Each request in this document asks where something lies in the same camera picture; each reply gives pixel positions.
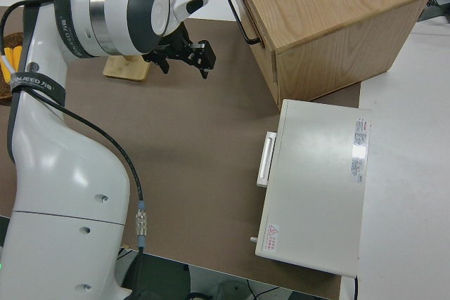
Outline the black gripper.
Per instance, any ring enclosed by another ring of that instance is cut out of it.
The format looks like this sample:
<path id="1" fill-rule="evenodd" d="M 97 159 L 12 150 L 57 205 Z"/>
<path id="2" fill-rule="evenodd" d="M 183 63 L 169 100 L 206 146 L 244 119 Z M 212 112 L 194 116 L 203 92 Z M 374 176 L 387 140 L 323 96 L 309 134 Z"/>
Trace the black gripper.
<path id="1" fill-rule="evenodd" d="M 155 63 L 164 74 L 169 72 L 167 59 L 184 61 L 197 66 L 203 79 L 208 77 L 216 62 L 216 55 L 207 40 L 201 40 L 196 44 L 182 44 L 181 47 L 169 44 L 158 46 L 154 51 L 143 54 L 142 58 L 147 63 Z"/>

